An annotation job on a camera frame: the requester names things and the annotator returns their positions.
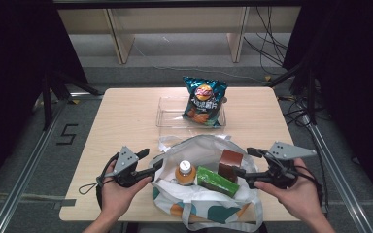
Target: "bag of chips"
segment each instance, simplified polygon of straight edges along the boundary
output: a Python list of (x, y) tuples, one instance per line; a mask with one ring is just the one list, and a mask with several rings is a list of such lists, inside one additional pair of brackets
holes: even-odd
[(220, 126), (220, 107), (228, 85), (221, 81), (184, 77), (189, 99), (183, 117), (206, 126)]

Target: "brown box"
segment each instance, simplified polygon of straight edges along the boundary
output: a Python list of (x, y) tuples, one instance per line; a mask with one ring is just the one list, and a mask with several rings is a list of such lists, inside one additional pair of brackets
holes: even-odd
[(220, 165), (218, 167), (218, 174), (230, 181), (237, 183), (237, 175), (235, 175), (232, 166), (241, 167), (243, 154), (231, 150), (223, 150), (220, 158)]

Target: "hand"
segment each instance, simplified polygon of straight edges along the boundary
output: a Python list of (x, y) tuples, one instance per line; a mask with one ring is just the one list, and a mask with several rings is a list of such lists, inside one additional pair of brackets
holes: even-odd
[[(306, 167), (300, 158), (294, 159), (294, 165)], [(299, 173), (310, 176), (306, 170), (297, 168)], [(305, 222), (315, 232), (334, 232), (322, 213), (315, 185), (298, 177), (296, 183), (289, 189), (280, 189), (271, 183), (255, 182), (254, 186), (278, 198), (290, 214)]]
[[(107, 174), (114, 170), (115, 161), (110, 164)], [(119, 186), (111, 181), (113, 178), (106, 178), (102, 187), (102, 210), (99, 217), (85, 230), (85, 232), (108, 232), (117, 220), (125, 214), (133, 197), (151, 180), (151, 177), (144, 178), (131, 187)]]

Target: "tote bag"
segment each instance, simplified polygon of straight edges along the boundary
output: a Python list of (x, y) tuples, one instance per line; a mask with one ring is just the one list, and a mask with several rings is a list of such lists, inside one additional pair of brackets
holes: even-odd
[[(181, 217), (189, 230), (223, 227), (255, 232), (262, 224), (262, 205), (257, 190), (249, 189), (244, 179), (238, 178), (240, 187), (233, 198), (199, 185), (181, 186), (175, 182), (175, 169), (182, 160), (188, 160), (195, 167), (204, 166), (217, 172), (223, 150), (242, 153), (241, 168), (247, 172), (257, 172), (253, 159), (230, 140), (215, 135), (198, 135), (180, 142), (152, 160), (151, 166), (163, 158), (162, 168), (156, 171), (152, 182), (153, 201), (167, 214)], [(256, 224), (238, 222), (239, 216), (247, 209), (254, 210)], [(193, 221), (195, 217), (207, 220)]]

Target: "green box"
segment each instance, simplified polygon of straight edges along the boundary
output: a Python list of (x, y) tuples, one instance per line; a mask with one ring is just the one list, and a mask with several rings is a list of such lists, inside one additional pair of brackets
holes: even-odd
[(233, 183), (230, 180), (202, 166), (198, 167), (196, 176), (198, 185), (223, 193), (229, 197), (233, 197), (239, 189), (239, 185), (237, 183)]

